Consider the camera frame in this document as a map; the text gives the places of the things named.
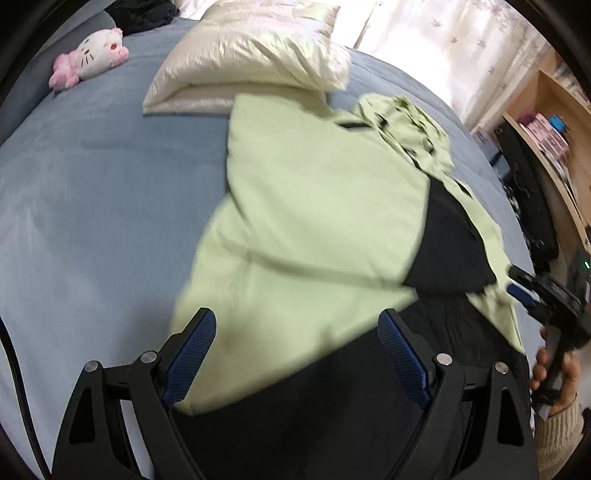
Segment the white pillow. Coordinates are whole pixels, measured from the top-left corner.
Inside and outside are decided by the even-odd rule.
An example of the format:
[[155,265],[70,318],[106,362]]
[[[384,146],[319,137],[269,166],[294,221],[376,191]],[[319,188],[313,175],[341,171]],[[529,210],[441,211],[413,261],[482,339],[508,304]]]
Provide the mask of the white pillow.
[[229,112],[236,94],[280,95],[277,86],[317,97],[344,89],[350,55],[330,41],[338,10],[297,0],[215,3],[158,70],[144,113]]
[[216,0],[174,0],[174,5],[178,8],[179,17],[200,20],[206,10],[212,6],[215,1]]

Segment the pink plush toy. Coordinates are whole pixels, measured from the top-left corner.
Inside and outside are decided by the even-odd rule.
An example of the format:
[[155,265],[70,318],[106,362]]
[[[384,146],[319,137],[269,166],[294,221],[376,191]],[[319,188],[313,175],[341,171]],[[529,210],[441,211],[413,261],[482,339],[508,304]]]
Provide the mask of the pink plush toy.
[[49,87],[56,92],[73,87],[81,80],[106,72],[121,65],[129,57],[122,44],[120,28],[99,30],[86,37],[78,48],[62,53],[53,62]]

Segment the metal bolt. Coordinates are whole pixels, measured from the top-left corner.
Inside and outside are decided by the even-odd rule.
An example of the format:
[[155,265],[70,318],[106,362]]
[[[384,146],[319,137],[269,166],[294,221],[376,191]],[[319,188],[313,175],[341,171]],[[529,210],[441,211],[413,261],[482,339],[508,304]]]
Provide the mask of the metal bolt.
[[97,368],[99,368],[99,363],[96,362],[95,360],[91,360],[90,362],[88,362],[85,366],[84,366],[84,370],[88,373],[92,373],[93,371],[95,371]]
[[437,361],[442,365],[450,365],[452,363],[452,357],[446,353],[440,353],[436,356]]
[[497,362],[495,363],[495,370],[501,375],[505,375],[509,371],[509,367],[503,362]]
[[158,354],[156,352],[153,352],[152,350],[148,350],[147,352],[142,353],[141,361],[145,364],[151,364],[157,358],[158,358]]

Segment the light green jacket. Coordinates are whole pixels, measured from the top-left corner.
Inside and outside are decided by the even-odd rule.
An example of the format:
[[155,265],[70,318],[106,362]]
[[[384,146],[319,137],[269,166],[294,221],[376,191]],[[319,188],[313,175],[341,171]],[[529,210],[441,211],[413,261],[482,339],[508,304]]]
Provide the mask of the light green jacket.
[[[388,121],[383,132],[378,114]],[[346,121],[375,128],[335,125]],[[213,410],[256,392],[372,329],[383,309],[416,300],[401,283],[423,234],[429,181],[401,144],[480,232],[499,283],[470,301],[523,351],[504,293],[501,231],[449,176],[449,139],[425,112],[376,94],[353,113],[239,96],[228,133],[230,193],[199,242],[171,325],[171,333],[182,330],[202,306],[218,322],[182,410]]]

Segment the sweater sleeve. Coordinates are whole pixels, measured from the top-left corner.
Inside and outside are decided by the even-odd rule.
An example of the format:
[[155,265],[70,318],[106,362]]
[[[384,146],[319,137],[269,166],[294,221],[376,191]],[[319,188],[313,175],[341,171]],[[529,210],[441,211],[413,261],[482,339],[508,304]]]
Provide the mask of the sweater sleeve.
[[578,401],[548,420],[536,419],[535,452],[540,480],[550,480],[567,462],[582,438],[583,414]]

